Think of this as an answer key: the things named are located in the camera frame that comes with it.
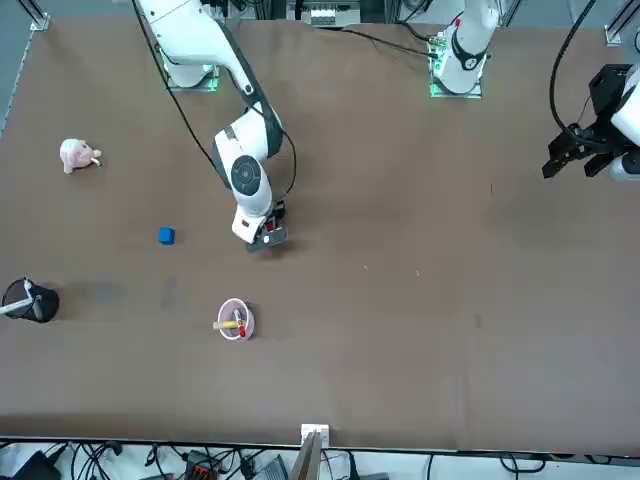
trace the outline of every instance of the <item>floor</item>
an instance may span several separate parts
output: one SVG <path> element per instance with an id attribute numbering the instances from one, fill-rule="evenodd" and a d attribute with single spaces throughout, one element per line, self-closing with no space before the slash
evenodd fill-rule
<path id="1" fill-rule="evenodd" d="M 54 444 L 16 444 L 0 451 L 0 475 L 13 475 L 37 450 L 46 452 Z M 179 451 L 189 451 L 188 448 L 179 448 Z M 148 446 L 125 446 L 120 456 L 113 453 L 107 454 L 101 462 L 105 472 L 112 480 L 142 480 L 157 477 L 159 471 L 155 464 L 144 467 L 147 455 L 150 451 Z M 210 449 L 211 455 L 222 450 Z M 243 454 L 250 455 L 255 451 L 243 450 Z M 291 472 L 294 465 L 296 451 L 276 451 L 267 450 L 256 457 L 255 470 L 260 471 L 277 455 L 282 456 L 285 468 Z M 71 480 L 70 465 L 73 450 L 67 448 L 60 456 L 56 467 L 62 473 L 62 480 Z M 323 462 L 320 471 L 320 480 L 342 479 L 349 475 L 349 461 L 345 453 L 338 451 L 328 451 L 327 458 L 331 463 L 331 471 Z M 420 454 L 394 454 L 394 453 L 355 453 L 356 467 L 361 476 L 386 473 L 391 480 L 426 480 L 429 455 Z M 78 478 L 80 469 L 85 463 L 87 456 L 80 451 L 76 459 L 75 478 Z M 158 459 L 162 471 L 167 478 L 169 474 L 179 477 L 184 472 L 184 462 L 174 454 L 169 448 L 161 448 L 158 451 Z M 539 462 L 518 461 L 521 469 L 536 468 Z M 460 458 L 436 456 L 432 462 L 430 478 L 434 480 L 447 479 L 487 479 L 487 480 L 509 480 L 514 475 L 506 471 L 497 459 L 490 458 Z M 544 470 L 535 475 L 528 475 L 531 480 L 555 480 L 555 479 L 581 479 L 581 480 L 631 480 L 638 478 L 637 467 L 621 467 L 606 465 L 590 465 L 581 463 L 549 462 Z"/>
<path id="2" fill-rule="evenodd" d="M 579 15 L 586 1 L 523 0 L 512 25 L 524 27 L 567 27 Z M 84 0 L 62 0 L 54 2 L 53 0 L 42 0 L 41 3 L 53 16 L 128 15 L 131 13 L 130 6 L 126 1 L 93 0 L 86 2 Z M 458 13 L 463 3 L 463 0 L 436 0 L 432 10 L 428 14 L 418 16 L 416 20 L 433 23 L 448 22 L 448 19 L 453 18 Z M 587 18 L 585 25 L 601 28 L 612 17 L 621 3 L 623 3 L 623 0 L 601 0 Z M 16 75 L 30 36 L 29 25 L 30 19 L 22 11 L 16 0 L 0 0 L 0 44 L 2 45 L 2 48 L 0 48 L 0 112 L 4 111 L 5 106 L 10 104 Z M 640 59 L 640 55 L 633 47 L 636 29 L 637 24 L 631 25 L 623 35 L 623 48 L 629 62 Z M 35 450 L 39 448 L 46 450 L 49 446 L 47 444 L 16 444 L 1 450 L 0 474 L 12 475 Z M 157 475 L 158 472 L 153 466 L 149 468 L 143 467 L 147 453 L 148 447 L 127 447 L 117 462 L 113 461 L 113 459 L 107 459 L 105 469 L 114 479 L 142 479 Z M 276 454 L 276 452 L 269 451 L 258 458 L 260 463 L 265 465 Z M 295 460 L 295 453 L 283 452 L 282 456 L 285 465 L 290 469 Z M 68 471 L 70 460 L 71 454 L 67 451 L 63 454 L 58 464 L 59 466 L 62 465 L 61 469 L 65 470 L 63 473 L 64 479 L 71 478 Z M 360 474 L 387 472 L 394 479 L 424 480 L 429 458 L 421 455 L 359 453 L 356 454 L 356 460 Z M 79 457 L 79 462 L 84 462 L 82 456 Z M 162 451 L 161 463 L 163 470 L 167 473 L 180 473 L 184 468 L 180 459 L 168 449 L 166 452 Z M 333 477 L 336 479 L 348 474 L 348 463 L 344 455 L 331 459 L 331 466 Z M 529 465 L 526 462 L 522 462 L 522 468 L 527 466 Z M 480 476 L 481 478 L 499 480 L 512 477 L 510 473 L 501 467 L 497 460 L 453 457 L 436 457 L 431 475 L 432 478 L 437 479 L 479 478 Z M 631 479 L 636 478 L 637 475 L 638 470 L 634 467 L 550 463 L 543 472 L 536 475 L 536 479 Z M 328 469 L 321 469 L 321 478 L 331 478 Z"/>

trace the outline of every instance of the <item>small bowl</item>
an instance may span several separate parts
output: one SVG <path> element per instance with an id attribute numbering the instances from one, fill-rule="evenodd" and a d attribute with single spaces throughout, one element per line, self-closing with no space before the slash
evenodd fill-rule
<path id="1" fill-rule="evenodd" d="M 251 310 L 249 310 L 247 304 L 242 300 L 240 300 L 239 298 L 227 299 L 218 311 L 218 322 L 222 323 L 228 322 L 229 320 L 235 320 L 235 317 L 233 315 L 233 311 L 235 309 L 240 310 L 240 317 L 242 317 L 242 320 L 245 321 L 245 336 L 241 337 L 240 331 L 237 328 L 222 328 L 220 329 L 220 335 L 222 335 L 227 340 L 232 340 L 235 342 L 246 342 L 247 340 L 249 340 L 249 338 L 251 338 L 251 335 L 253 335 L 254 320 L 253 313 L 251 312 Z"/>

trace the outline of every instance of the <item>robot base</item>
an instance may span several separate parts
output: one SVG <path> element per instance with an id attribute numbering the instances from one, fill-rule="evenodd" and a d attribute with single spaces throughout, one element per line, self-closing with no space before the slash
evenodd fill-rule
<path id="1" fill-rule="evenodd" d="M 438 57 L 444 55 L 447 49 L 446 40 L 438 35 L 427 43 L 429 53 L 435 53 Z M 482 76 L 478 79 L 476 85 L 471 91 L 463 94 L 452 93 L 447 90 L 436 78 L 435 72 L 440 68 L 440 59 L 429 57 L 429 96 L 432 98 L 439 97 L 456 97 L 456 98 L 482 98 Z"/>
<path id="2" fill-rule="evenodd" d="M 171 75 L 167 75 L 167 84 L 172 92 L 205 92 L 212 93 L 218 90 L 220 84 L 220 68 L 215 65 L 204 78 L 193 87 L 181 87 L 171 79 Z"/>
<path id="3" fill-rule="evenodd" d="M 247 243 L 247 250 L 250 253 L 259 252 L 265 248 L 280 245 L 287 240 L 287 229 L 282 224 L 282 219 L 287 209 L 284 200 L 279 200 L 273 207 L 271 215 L 260 227 L 253 243 Z"/>

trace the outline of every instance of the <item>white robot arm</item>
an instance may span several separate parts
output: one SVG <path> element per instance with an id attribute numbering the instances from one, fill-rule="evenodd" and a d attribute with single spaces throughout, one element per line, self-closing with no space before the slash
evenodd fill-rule
<path id="1" fill-rule="evenodd" d="M 622 99 L 611 123 L 636 148 L 618 155 L 611 164 L 611 177 L 617 181 L 640 180 L 640 64 L 634 65 L 627 73 Z"/>
<path id="2" fill-rule="evenodd" d="M 466 0 L 462 14 L 440 34 L 446 38 L 447 50 L 435 78 L 446 90 L 464 94 L 475 87 L 499 20 L 495 0 Z"/>
<path id="3" fill-rule="evenodd" d="M 208 64 L 229 70 L 247 110 L 215 136 L 211 157 L 238 202 L 232 230 L 252 251 L 281 243 L 286 230 L 276 220 L 282 218 L 284 205 L 279 202 L 274 206 L 262 163 L 280 150 L 282 125 L 240 48 L 226 26 L 202 9 L 200 0 L 138 3 L 168 59 L 165 68 L 176 84 L 197 84 Z M 263 229 L 269 235 L 262 235 Z"/>

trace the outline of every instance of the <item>metal bracket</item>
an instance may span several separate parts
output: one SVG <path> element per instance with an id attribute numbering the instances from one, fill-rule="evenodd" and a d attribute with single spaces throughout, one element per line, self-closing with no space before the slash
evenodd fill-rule
<path id="1" fill-rule="evenodd" d="M 620 33 L 611 34 L 608 25 L 604 26 L 604 38 L 607 40 L 607 47 L 619 47 L 622 45 Z"/>
<path id="2" fill-rule="evenodd" d="M 49 28 L 49 20 L 51 19 L 51 15 L 47 12 L 42 14 L 42 18 L 38 22 L 31 22 L 31 31 L 33 32 L 44 32 Z"/>
<path id="3" fill-rule="evenodd" d="M 303 423 L 300 426 L 300 444 L 303 445 L 307 437 L 316 432 L 320 434 L 322 448 L 329 448 L 329 425 L 325 424 Z"/>

